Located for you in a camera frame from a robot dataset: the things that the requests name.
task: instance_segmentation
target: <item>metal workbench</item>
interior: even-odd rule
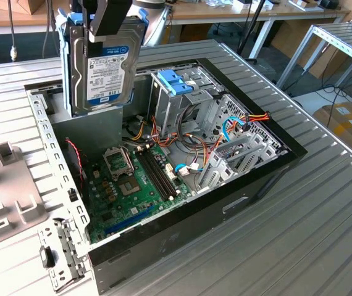
[[[305,70],[307,70],[312,65],[312,63],[316,61],[326,43],[331,44],[352,58],[352,23],[328,23],[323,25],[311,25],[300,46],[298,46],[298,49],[295,51],[286,69],[283,71],[282,76],[279,78],[276,84],[278,88],[282,88],[282,86],[286,83],[286,80],[290,76],[291,71],[294,69],[297,61],[299,61],[300,57],[304,53],[304,50],[307,48],[311,38],[314,35],[320,37],[322,41],[306,63],[304,67]],[[335,86],[340,86],[351,71],[352,64],[335,83]]]
[[[196,57],[209,58],[308,154],[264,200],[107,295],[352,295],[352,151],[215,41],[143,49],[139,65]],[[0,141],[23,150],[51,218],[65,209],[23,85],[60,78],[59,59],[0,65]],[[0,295],[52,295],[37,228],[0,243]],[[65,295],[96,295],[94,281]]]

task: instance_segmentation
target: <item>ram slot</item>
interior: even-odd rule
[[[173,185],[170,183],[168,177],[165,175],[162,168],[158,165],[156,159],[154,158],[154,155],[148,152],[146,156],[149,163],[151,164],[151,167],[154,169],[154,171],[158,174],[158,177],[161,179],[162,181],[161,184],[166,188],[167,193],[171,196],[176,196],[176,191]]]
[[[161,170],[155,161],[151,152],[141,152],[136,155],[143,169],[159,191],[163,201],[169,200],[169,197],[175,197],[176,191],[168,180],[167,176]]]

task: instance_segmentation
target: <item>desk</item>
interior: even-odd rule
[[[141,50],[138,67],[208,58],[308,151],[258,203],[104,296],[352,295],[352,151],[223,44]],[[49,218],[65,210],[24,85],[61,79],[59,59],[0,65],[0,142],[20,146]],[[54,295],[34,226],[0,243],[0,296]],[[63,296],[97,295],[87,274]]]
[[[68,1],[53,0],[53,7],[61,7],[69,10]],[[196,23],[229,23],[245,22],[248,10],[241,10],[238,6],[227,5],[224,8],[212,8],[204,2],[197,4],[176,2],[174,5],[172,26],[189,25]],[[267,38],[272,25],[276,20],[299,20],[299,19],[333,19],[334,23],[340,23],[350,11],[347,9],[324,10],[323,12],[304,12],[293,7],[287,0],[275,6],[272,10],[262,11],[258,21],[264,21],[261,32],[256,40],[249,58],[255,59]],[[33,15],[13,14],[16,33],[43,32],[46,30],[46,9],[43,4]],[[9,16],[7,11],[0,10],[0,34],[9,34]]]

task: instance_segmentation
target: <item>hard drive label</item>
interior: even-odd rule
[[[87,99],[102,104],[117,99],[124,84],[122,63],[128,58],[128,46],[104,47],[101,57],[88,59]]]

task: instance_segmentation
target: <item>green circuit board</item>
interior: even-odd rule
[[[160,147],[154,146],[150,152],[158,160],[161,159],[161,165],[168,163]],[[89,202],[86,208],[91,220],[88,225],[91,243],[99,242],[111,233],[123,230],[191,196],[187,186],[178,177],[169,181],[180,193],[174,200],[163,201],[134,152],[130,152],[130,159],[135,169],[133,175],[121,175],[118,180],[111,178],[103,158],[84,167],[88,177]],[[120,159],[115,162],[117,167],[123,166]]]

